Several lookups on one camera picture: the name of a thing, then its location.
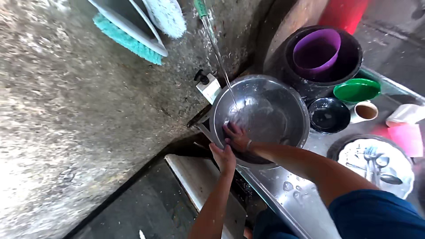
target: bracelet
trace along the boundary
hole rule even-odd
[[[248,143],[246,144],[245,151],[249,150],[249,146],[251,145],[251,143],[252,143],[252,140],[249,140]]]

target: green faucet handle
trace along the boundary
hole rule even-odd
[[[205,17],[208,15],[204,0],[193,0],[193,4],[198,11],[199,17]]]

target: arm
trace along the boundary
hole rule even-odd
[[[325,205],[337,197],[359,189],[377,189],[357,173],[331,159],[288,145],[252,142],[246,131],[230,123],[233,131],[226,125],[226,133],[232,139],[226,139],[232,147],[240,152],[249,152],[275,162],[293,174],[308,179],[316,184]]]
[[[226,215],[226,204],[229,197],[230,185],[235,173],[236,158],[226,145],[224,150],[215,144],[210,144],[214,159],[220,167],[220,177],[214,190],[199,212],[195,224],[189,233],[189,239],[220,239],[223,230],[223,219]]]

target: fork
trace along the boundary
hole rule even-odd
[[[376,177],[376,167],[375,167],[376,162],[375,161],[376,161],[377,158],[379,158],[383,154],[381,154],[381,153],[377,154],[376,150],[377,150],[377,147],[374,147],[374,146],[366,148],[364,153],[363,153],[363,157],[367,162],[365,178],[366,179],[369,178],[369,174],[370,174],[371,166],[372,166],[373,176],[372,176],[370,182],[372,182],[375,185],[378,185],[377,180],[379,180],[379,179],[377,179],[377,177]]]
[[[366,160],[366,173],[365,178],[367,179],[370,173],[370,165],[369,162],[373,159],[375,153],[376,153],[377,147],[371,146],[369,148],[366,148],[363,152],[363,157]]]

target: hand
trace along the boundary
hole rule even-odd
[[[229,122],[229,125],[232,127],[232,130],[223,125],[223,129],[231,139],[225,139],[226,143],[230,144],[234,149],[239,152],[245,152],[248,150],[248,143],[250,139],[248,138],[247,131],[244,128],[240,128],[235,125],[233,122]]]
[[[214,160],[217,162],[222,174],[234,174],[236,168],[236,157],[229,145],[224,150],[218,148],[215,143],[210,143],[210,149]]]

